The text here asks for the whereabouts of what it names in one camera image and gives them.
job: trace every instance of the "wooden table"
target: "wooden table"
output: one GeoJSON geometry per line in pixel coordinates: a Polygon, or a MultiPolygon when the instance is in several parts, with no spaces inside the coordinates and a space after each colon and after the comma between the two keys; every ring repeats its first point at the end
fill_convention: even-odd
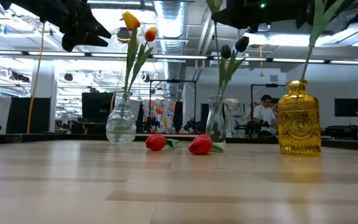
{"type": "Polygon", "coordinates": [[[277,145],[224,154],[144,143],[0,145],[0,224],[358,224],[358,151],[281,156],[277,145]]]}

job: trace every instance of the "yellow glass vase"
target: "yellow glass vase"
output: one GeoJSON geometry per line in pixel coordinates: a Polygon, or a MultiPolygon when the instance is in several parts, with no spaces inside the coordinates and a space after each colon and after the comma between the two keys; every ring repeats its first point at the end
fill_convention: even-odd
{"type": "Polygon", "coordinates": [[[306,80],[287,83],[288,94],[278,102],[278,141],[282,154],[321,155],[321,126],[316,97],[306,93],[306,80]]]}

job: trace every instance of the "white shirt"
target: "white shirt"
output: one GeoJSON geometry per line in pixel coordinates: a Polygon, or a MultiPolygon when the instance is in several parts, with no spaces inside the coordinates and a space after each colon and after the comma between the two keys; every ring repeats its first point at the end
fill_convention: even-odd
{"type": "MultiPolygon", "coordinates": [[[[276,116],[274,116],[271,107],[266,108],[263,105],[258,105],[254,109],[254,118],[267,121],[267,123],[271,125],[272,120],[276,119],[276,116]]],[[[271,128],[263,127],[262,130],[271,130],[271,128]]]]}

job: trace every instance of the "vase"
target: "vase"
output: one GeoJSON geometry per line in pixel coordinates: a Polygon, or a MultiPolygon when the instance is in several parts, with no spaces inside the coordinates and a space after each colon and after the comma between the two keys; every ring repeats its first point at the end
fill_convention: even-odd
{"type": "Polygon", "coordinates": [[[226,143],[226,128],[224,126],[221,96],[209,97],[209,114],[206,122],[206,134],[215,144],[226,143]]]}
{"type": "Polygon", "coordinates": [[[282,154],[321,155],[319,104],[316,97],[306,93],[307,83],[288,82],[289,92],[278,102],[278,141],[282,154]]]}
{"type": "Polygon", "coordinates": [[[112,144],[130,144],[135,139],[136,123],[130,107],[132,93],[116,92],[114,109],[106,125],[106,136],[112,144]]]}

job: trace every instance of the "person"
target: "person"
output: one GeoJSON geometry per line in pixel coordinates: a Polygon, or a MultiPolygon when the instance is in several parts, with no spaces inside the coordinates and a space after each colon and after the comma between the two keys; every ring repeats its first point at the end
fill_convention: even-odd
{"type": "MultiPolygon", "coordinates": [[[[260,99],[260,105],[254,109],[254,122],[259,123],[261,120],[266,121],[269,125],[272,125],[275,122],[276,116],[273,113],[271,108],[272,97],[269,95],[264,95],[260,99]]],[[[272,127],[262,127],[262,130],[271,131],[272,127]]]]}

